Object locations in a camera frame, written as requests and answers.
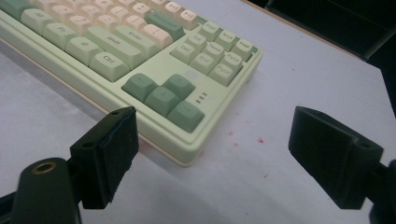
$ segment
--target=keyboard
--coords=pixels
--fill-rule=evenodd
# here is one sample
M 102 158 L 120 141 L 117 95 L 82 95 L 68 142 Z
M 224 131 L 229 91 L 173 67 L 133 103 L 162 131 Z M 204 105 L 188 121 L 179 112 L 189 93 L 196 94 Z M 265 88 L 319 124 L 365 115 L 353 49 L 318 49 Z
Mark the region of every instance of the keyboard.
M 88 102 L 132 105 L 139 136 L 194 163 L 263 52 L 164 0 L 0 0 L 0 39 Z

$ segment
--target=dark background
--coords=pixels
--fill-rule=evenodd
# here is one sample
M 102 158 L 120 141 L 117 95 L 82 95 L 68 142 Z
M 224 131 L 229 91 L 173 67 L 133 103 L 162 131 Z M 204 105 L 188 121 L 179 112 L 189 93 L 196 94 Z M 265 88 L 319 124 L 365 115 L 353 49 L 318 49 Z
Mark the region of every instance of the dark background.
M 381 69 L 396 114 L 396 0 L 248 0 Z

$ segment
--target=ctrl key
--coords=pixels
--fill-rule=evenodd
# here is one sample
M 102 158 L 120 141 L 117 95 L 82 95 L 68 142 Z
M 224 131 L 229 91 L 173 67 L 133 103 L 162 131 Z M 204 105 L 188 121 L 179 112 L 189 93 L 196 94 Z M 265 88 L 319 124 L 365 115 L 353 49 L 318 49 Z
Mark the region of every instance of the ctrl key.
M 110 82 L 117 81 L 131 71 L 126 63 L 109 52 L 96 54 L 90 68 Z

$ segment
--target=black plastic bracket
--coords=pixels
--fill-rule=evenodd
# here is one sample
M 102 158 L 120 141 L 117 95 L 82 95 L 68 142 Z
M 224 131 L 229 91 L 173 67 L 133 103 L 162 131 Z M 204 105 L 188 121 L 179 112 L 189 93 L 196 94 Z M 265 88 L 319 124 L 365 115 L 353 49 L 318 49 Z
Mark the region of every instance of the black plastic bracket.
M 330 116 L 297 106 L 290 132 L 291 155 L 342 209 L 375 205 L 372 223 L 396 223 L 396 161 L 380 163 L 384 149 Z
M 103 209 L 138 151 L 133 107 L 109 113 L 73 146 L 71 159 L 25 168 L 16 192 L 0 199 L 0 224 L 81 223 L 78 203 Z

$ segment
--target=white desk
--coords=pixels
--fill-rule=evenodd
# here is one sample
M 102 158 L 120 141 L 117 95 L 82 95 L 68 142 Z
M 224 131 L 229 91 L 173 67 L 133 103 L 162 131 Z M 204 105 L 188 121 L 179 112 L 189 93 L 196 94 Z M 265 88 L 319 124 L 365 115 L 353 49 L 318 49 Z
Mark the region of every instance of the white desk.
M 294 107 L 320 110 L 396 159 L 396 119 L 371 65 L 238 0 L 179 0 L 261 47 L 257 72 L 190 168 L 141 143 L 114 202 L 83 223 L 369 223 L 371 203 L 338 209 L 290 155 Z M 0 195 L 20 172 L 69 147 L 104 114 L 0 44 Z

